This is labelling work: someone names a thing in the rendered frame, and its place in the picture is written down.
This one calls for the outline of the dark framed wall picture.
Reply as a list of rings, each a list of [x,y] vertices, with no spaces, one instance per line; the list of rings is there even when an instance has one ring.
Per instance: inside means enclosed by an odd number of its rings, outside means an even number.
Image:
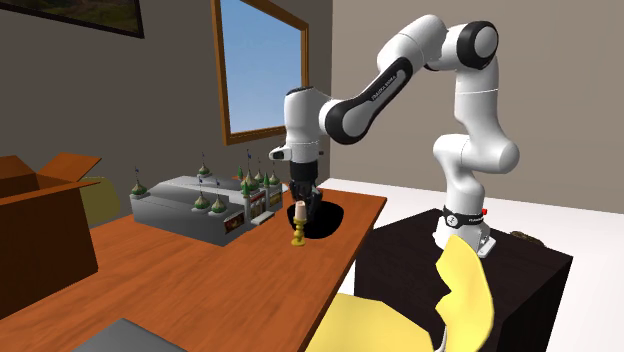
[[[139,0],[0,0],[0,9],[145,38]]]

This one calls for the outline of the wooden framed window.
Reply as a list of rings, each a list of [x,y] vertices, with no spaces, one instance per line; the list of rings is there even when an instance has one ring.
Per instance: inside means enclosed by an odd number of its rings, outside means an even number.
[[[309,25],[270,0],[210,2],[223,142],[284,134],[284,97],[309,83]]]

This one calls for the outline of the black bowl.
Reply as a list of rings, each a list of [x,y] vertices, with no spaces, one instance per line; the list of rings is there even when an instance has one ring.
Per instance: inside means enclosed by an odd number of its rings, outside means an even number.
[[[322,239],[331,236],[339,228],[343,216],[340,205],[325,200],[316,202],[313,217],[307,218],[304,225],[304,237]]]

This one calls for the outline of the dark robot stand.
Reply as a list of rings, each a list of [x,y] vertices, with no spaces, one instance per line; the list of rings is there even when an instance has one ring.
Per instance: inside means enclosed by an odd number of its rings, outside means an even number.
[[[448,287],[432,237],[441,211],[431,209],[375,229],[356,258],[354,294],[379,300],[427,330],[434,346],[444,323],[435,305]],[[493,229],[483,260],[494,325],[481,352],[546,352],[573,257]]]

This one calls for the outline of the grey flat slab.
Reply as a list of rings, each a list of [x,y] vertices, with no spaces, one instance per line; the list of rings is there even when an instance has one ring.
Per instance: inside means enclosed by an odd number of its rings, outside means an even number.
[[[72,352],[187,352],[143,327],[119,319]]]

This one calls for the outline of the brown cardboard box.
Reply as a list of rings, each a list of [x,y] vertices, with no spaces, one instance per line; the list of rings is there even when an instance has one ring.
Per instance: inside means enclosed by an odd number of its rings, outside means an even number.
[[[0,157],[0,319],[98,271],[80,189],[98,157]]]

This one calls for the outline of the candle on gold candlestick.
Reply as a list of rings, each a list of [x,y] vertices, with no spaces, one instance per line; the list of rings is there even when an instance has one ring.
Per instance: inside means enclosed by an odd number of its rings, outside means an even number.
[[[307,222],[307,210],[306,203],[303,200],[299,200],[294,204],[294,214],[293,214],[293,223],[295,225],[295,230],[293,233],[293,239],[291,244],[293,246],[304,246],[305,245],[305,234],[304,227]]]

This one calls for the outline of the grey castle model green domes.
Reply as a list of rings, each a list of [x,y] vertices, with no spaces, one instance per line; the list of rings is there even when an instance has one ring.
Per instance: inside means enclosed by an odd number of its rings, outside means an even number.
[[[202,165],[195,176],[166,180],[150,189],[136,184],[129,198],[138,223],[226,246],[274,216],[282,208],[285,190],[275,174],[240,173],[224,179]]]

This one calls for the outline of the brown wooden table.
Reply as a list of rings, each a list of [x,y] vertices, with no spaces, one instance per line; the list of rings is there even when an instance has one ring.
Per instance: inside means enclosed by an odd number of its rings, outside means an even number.
[[[329,237],[295,247],[285,211],[219,247],[135,222],[92,230],[99,269],[0,320],[0,352],[70,352],[119,319],[187,352],[304,352],[385,199],[326,190]]]

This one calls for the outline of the yellow chair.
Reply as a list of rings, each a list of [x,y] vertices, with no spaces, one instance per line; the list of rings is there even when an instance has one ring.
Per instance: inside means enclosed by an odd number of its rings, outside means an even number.
[[[449,237],[436,262],[450,289],[436,305],[445,323],[442,345],[387,304],[337,294],[305,352],[479,352],[493,327],[494,306],[480,258],[460,237]]]
[[[110,180],[105,177],[84,177],[82,182],[94,182],[94,185],[80,189],[90,227],[111,221],[118,215],[120,200]]]

